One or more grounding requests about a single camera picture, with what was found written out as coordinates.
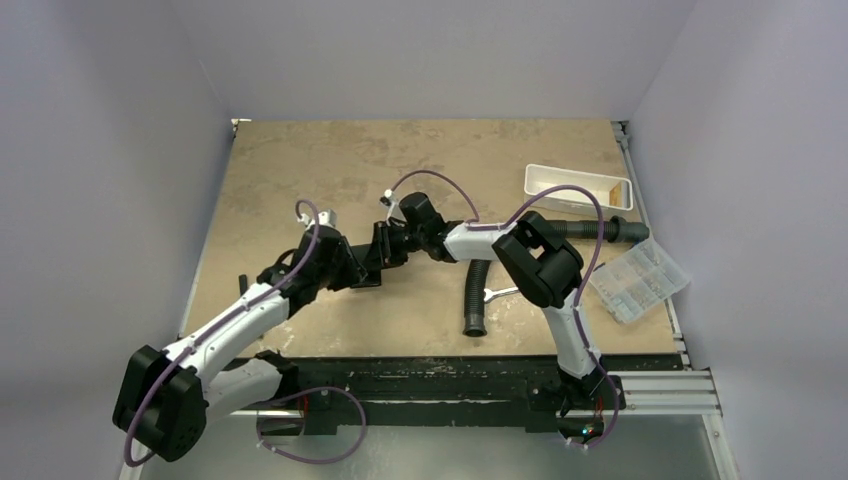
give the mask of hose end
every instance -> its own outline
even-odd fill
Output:
[[[465,316],[465,328],[462,334],[466,337],[479,338],[486,336],[486,316],[469,313]]]

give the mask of storage box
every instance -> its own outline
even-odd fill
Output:
[[[589,277],[589,283],[619,323],[641,317],[682,290],[689,280],[653,238],[597,268]]]
[[[557,185],[577,185],[589,190],[600,202],[605,218],[633,210],[633,185],[627,178],[534,164],[527,165],[524,170],[525,199]],[[540,198],[533,206],[595,216],[592,202],[582,193],[571,190]]]

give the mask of black bracket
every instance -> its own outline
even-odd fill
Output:
[[[171,363],[149,345],[137,350],[127,364],[112,423],[127,431],[153,382]],[[144,412],[135,438],[165,461],[173,462],[197,443],[206,428],[203,387],[193,368],[177,367],[156,392]]]
[[[534,257],[530,250],[542,248]],[[525,213],[515,227],[492,244],[524,298],[541,308],[562,308],[580,285],[583,257],[536,212]]]

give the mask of white cable clip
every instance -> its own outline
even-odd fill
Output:
[[[297,221],[297,223],[303,225],[304,227],[308,227],[309,223],[312,222],[312,218],[305,213],[301,213],[300,216],[297,216],[295,214],[294,218]]]
[[[383,192],[383,196],[380,197],[380,203],[382,203],[386,208],[389,209],[389,212],[386,214],[386,221],[388,222],[390,218],[392,218],[392,214],[395,212],[395,208],[398,206],[397,197],[395,197],[395,192],[392,189],[387,189]]]

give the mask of clear plastic organizer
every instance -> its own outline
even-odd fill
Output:
[[[589,277],[606,309],[630,323],[689,284],[689,276],[653,238],[596,269]]]

